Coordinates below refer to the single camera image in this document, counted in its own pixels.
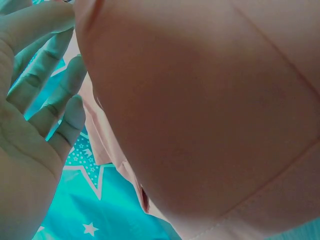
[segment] pink fabric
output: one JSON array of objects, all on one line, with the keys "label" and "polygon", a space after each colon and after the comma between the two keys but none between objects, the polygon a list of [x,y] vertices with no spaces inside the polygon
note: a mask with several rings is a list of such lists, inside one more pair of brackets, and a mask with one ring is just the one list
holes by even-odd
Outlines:
[{"label": "pink fabric", "polygon": [[[76,34],[73,34],[70,45],[63,57],[64,62],[68,64],[79,53],[77,37]],[[96,164],[113,163],[117,171],[132,183],[142,209],[150,215],[167,220],[155,204],[143,193],[142,186],[139,184],[130,164],[124,156],[104,111],[95,100],[89,74],[85,76],[79,95],[83,99],[86,114],[85,127]]]},{"label": "pink fabric", "polygon": [[96,155],[125,163],[183,239],[263,239],[320,215],[320,2],[78,0],[75,12],[108,117],[90,112]]}]

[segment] finger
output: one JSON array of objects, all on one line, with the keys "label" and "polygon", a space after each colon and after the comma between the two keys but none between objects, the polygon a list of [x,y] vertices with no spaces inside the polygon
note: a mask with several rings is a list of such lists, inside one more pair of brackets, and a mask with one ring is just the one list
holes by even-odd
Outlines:
[{"label": "finger", "polygon": [[48,143],[60,156],[63,164],[85,125],[86,115],[82,99],[74,96],[66,105],[63,119]]},{"label": "finger", "polygon": [[48,135],[65,111],[67,102],[78,93],[86,73],[82,57],[73,58],[59,86],[43,104],[42,108],[28,120],[42,137],[45,138]]},{"label": "finger", "polygon": [[73,30],[55,35],[40,51],[17,83],[10,89],[6,100],[24,113],[39,94],[67,50]]},{"label": "finger", "polygon": [[45,43],[52,38],[52,34],[47,34],[34,43],[32,43],[30,46],[23,49],[21,52],[19,52],[15,58],[14,58],[14,66],[13,66],[13,74],[11,78],[11,86],[15,83],[15,81],[20,77],[20,75],[23,73],[23,71],[28,66],[31,59],[34,57],[34,55],[37,53],[37,51],[42,48]]},{"label": "finger", "polygon": [[16,55],[29,44],[49,33],[60,33],[74,26],[72,4],[43,2],[3,16],[0,40]]}]

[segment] hand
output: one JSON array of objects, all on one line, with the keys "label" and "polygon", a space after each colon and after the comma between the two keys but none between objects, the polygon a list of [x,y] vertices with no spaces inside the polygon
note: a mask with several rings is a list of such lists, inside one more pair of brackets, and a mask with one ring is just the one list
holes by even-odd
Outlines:
[{"label": "hand", "polygon": [[[1,239],[33,237],[52,202],[65,159],[84,126],[82,100],[74,96],[86,75],[79,56],[70,62],[43,107],[29,120],[24,118],[61,60],[73,25],[73,9],[67,3],[42,3],[0,18]],[[23,73],[32,53],[48,39],[48,45]],[[63,113],[60,126],[46,141]]]}]

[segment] white star pattern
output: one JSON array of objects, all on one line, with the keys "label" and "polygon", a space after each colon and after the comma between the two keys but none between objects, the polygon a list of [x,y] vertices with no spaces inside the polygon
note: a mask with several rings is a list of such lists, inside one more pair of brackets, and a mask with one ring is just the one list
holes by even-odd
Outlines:
[{"label": "white star pattern", "polygon": [[98,228],[94,227],[93,222],[90,224],[82,224],[84,226],[84,234],[91,234],[92,237],[95,236],[95,231],[99,230]]},{"label": "white star pattern", "polygon": [[[87,135],[85,134],[80,134],[80,135],[81,136],[77,139],[78,141],[78,144],[76,145],[77,148],[79,148],[81,143],[85,144],[89,142]],[[102,166],[93,166],[93,164],[95,163],[94,158],[92,156],[89,158],[86,158],[86,156],[84,155],[84,151],[79,151],[80,157],[78,158],[78,161],[74,161],[74,158],[77,158],[77,157],[72,156],[72,153],[74,153],[73,151],[76,151],[74,147],[72,148],[72,151],[68,156],[67,164],[64,166],[63,170],[64,171],[80,171],[81,175],[83,175],[84,179],[89,184],[90,188],[92,189],[92,191],[94,192],[98,200],[101,200],[104,169],[110,168],[110,167],[113,168],[113,165],[106,164]]]},{"label": "white star pattern", "polygon": [[92,156],[92,152],[90,151],[89,148],[83,150],[84,154],[86,155],[87,158],[91,157]]}]

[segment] stitching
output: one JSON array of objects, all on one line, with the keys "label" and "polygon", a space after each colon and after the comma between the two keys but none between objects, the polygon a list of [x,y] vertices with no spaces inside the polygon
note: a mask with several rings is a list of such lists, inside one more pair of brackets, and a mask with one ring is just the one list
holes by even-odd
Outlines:
[{"label": "stitching", "polygon": [[298,170],[303,164],[305,164],[307,161],[304,161],[304,156],[312,150],[316,145],[320,143],[320,137],[316,139],[314,142],[312,142],[308,147],[306,147],[305,150],[303,150],[297,157],[295,157],[287,167],[284,168],[283,171],[281,171],[278,175],[276,175],[273,179],[271,179],[269,182],[267,182],[263,187],[259,188],[255,193],[253,193],[251,196],[249,196],[246,200],[242,201],[237,206],[233,207],[231,210],[227,211],[227,213],[223,214],[220,219],[222,219],[221,222],[216,221],[216,223],[213,224],[212,227],[204,230],[203,232],[199,233],[193,238],[190,238],[189,240],[196,240],[199,237],[203,236],[204,234],[210,232],[216,227],[219,227],[220,225],[225,224],[227,221],[230,220],[230,218],[237,214],[241,213],[244,210],[250,208],[255,202],[257,202],[259,199],[261,199],[264,195],[271,192],[275,187],[277,187],[280,182],[288,177],[290,174],[293,174],[296,170]]},{"label": "stitching", "polygon": [[[299,79],[309,88],[316,97],[320,100],[320,94],[317,91],[317,89],[311,84],[310,81],[308,81],[307,77],[302,74],[302,72],[298,69],[298,67],[289,60],[289,58],[276,46],[275,43],[271,41],[267,37],[267,35],[261,31],[253,22],[252,20],[246,16],[246,14],[238,8],[233,2],[231,3],[233,8],[236,12],[238,12],[265,40],[267,43],[269,43],[272,48],[282,57],[282,59],[289,65],[289,67],[298,75]],[[212,227],[204,230],[203,232],[197,234],[196,236],[190,238],[189,240],[197,240],[204,234],[210,232],[216,227],[219,227],[223,224],[225,224],[227,221],[230,220],[230,218],[240,212],[243,212],[245,209],[250,208],[255,202],[257,202],[259,199],[261,199],[264,195],[271,192],[275,187],[279,185],[281,180],[285,179],[289,174],[292,174],[294,171],[296,171],[301,165],[303,165],[306,161],[303,161],[304,156],[308,153],[310,149],[312,149],[314,146],[316,146],[320,142],[320,137],[316,139],[314,142],[312,142],[309,146],[306,147],[305,150],[303,150],[300,154],[298,154],[297,157],[295,157],[289,165],[284,167],[284,169],[278,173],[275,177],[273,177],[269,182],[267,182],[264,186],[260,187],[258,190],[256,190],[251,196],[249,196],[247,199],[243,200],[241,203],[237,204],[235,207],[232,207],[230,210],[228,210],[225,214],[223,214],[219,220],[212,221],[213,225]]]}]

